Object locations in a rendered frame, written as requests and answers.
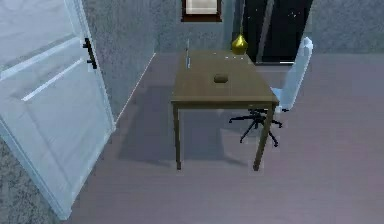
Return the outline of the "brown wooden table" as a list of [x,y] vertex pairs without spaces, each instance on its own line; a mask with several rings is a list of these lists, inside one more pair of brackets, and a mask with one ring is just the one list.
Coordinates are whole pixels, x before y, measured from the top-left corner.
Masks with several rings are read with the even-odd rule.
[[[182,166],[181,109],[267,109],[253,162],[253,169],[258,170],[279,100],[263,79],[261,71],[246,55],[236,56],[229,51],[218,50],[192,50],[189,55],[189,69],[186,68],[186,53],[180,55],[171,97],[176,166]],[[226,74],[228,82],[215,83],[216,74]]]

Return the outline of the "white office chair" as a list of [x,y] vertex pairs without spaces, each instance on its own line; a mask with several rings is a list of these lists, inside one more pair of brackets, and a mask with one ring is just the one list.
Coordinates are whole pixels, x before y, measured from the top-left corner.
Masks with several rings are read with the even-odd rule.
[[[275,108],[277,113],[288,112],[293,108],[305,73],[307,71],[313,53],[313,48],[313,41],[308,36],[304,37],[300,42],[295,61],[285,76],[283,87],[272,88],[272,92],[279,100],[279,104]],[[243,142],[243,139],[247,136],[252,128],[257,129],[259,125],[265,125],[268,110],[249,109],[248,112],[249,114],[246,116],[233,117],[229,119],[230,123],[235,120],[252,121],[248,129],[241,136],[240,142]]]

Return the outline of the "black tall cabinet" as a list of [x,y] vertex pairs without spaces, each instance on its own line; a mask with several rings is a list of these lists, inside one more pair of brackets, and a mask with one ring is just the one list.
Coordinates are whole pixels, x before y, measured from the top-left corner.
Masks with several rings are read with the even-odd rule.
[[245,0],[243,35],[254,63],[293,63],[313,0]]

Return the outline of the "white room door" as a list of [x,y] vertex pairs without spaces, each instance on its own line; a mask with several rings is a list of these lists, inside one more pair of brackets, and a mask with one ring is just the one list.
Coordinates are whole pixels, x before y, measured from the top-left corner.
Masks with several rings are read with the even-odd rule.
[[114,129],[82,1],[0,0],[0,137],[59,219]]

